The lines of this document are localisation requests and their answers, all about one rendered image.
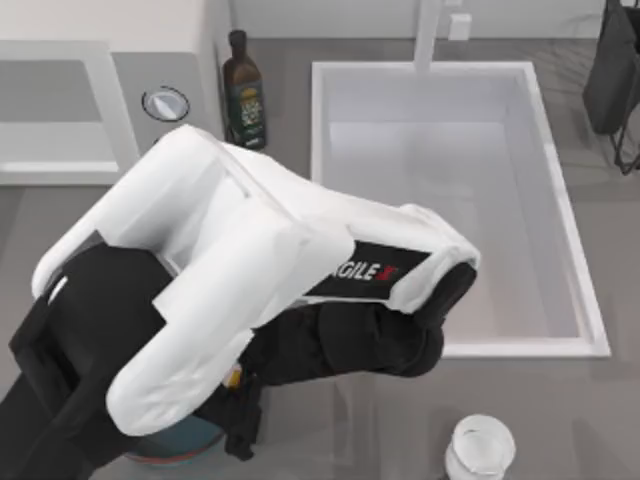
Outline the white cup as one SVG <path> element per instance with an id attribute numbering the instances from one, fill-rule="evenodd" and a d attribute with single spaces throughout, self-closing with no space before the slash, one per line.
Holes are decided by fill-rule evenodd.
<path id="1" fill-rule="evenodd" d="M 505 480 L 516 456 L 511 430 L 499 419 L 468 415 L 454 427 L 445 452 L 448 480 Z"/>

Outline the white sink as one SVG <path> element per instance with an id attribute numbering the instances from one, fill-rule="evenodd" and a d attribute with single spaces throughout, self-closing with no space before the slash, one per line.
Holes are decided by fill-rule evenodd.
<path id="1" fill-rule="evenodd" d="M 430 208 L 480 250 L 448 358 L 610 355 L 532 63 L 316 62 L 311 99 L 314 181 Z"/>

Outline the dark green bottle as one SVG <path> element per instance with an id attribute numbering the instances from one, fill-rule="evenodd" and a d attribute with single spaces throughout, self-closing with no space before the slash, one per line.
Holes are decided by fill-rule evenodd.
<path id="1" fill-rule="evenodd" d="M 228 136 L 237 146 L 262 150 L 267 144 L 262 75 L 248 54 L 246 32 L 232 30 L 228 41 L 231 56 L 223 65 Z"/>

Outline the round microwave knob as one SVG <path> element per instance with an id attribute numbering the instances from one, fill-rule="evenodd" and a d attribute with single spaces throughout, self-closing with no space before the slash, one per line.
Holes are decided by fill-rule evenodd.
<path id="1" fill-rule="evenodd" d="M 160 122 L 179 122 L 190 112 L 187 97 L 179 90 L 168 86 L 144 92 L 141 104 L 147 115 Z"/>

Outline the pale microwave door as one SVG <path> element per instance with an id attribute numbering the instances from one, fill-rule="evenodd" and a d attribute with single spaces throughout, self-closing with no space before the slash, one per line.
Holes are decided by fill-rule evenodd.
<path id="1" fill-rule="evenodd" d="M 0 40 L 0 184 L 108 185 L 138 158 L 105 43 Z"/>

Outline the pale microwave oven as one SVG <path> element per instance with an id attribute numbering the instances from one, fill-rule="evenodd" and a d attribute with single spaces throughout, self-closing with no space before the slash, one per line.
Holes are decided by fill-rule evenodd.
<path id="1" fill-rule="evenodd" d="M 108 49 L 126 101 L 139 158 L 162 136 L 183 124 L 196 126 L 216 136 L 223 134 L 217 72 L 211 50 L 111 51 L 109 46 Z M 141 104 L 143 93 L 161 86 L 175 88 L 189 100 L 190 112 L 183 120 L 160 122 L 144 112 Z"/>

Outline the tall white tap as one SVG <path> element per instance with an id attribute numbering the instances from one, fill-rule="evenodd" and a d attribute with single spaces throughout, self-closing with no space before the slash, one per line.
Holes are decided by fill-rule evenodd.
<path id="1" fill-rule="evenodd" d="M 419 0 L 413 67 L 418 75 L 430 71 L 441 11 L 444 7 L 461 8 L 465 0 Z M 468 41 L 472 15 L 454 12 L 449 15 L 449 41 Z"/>

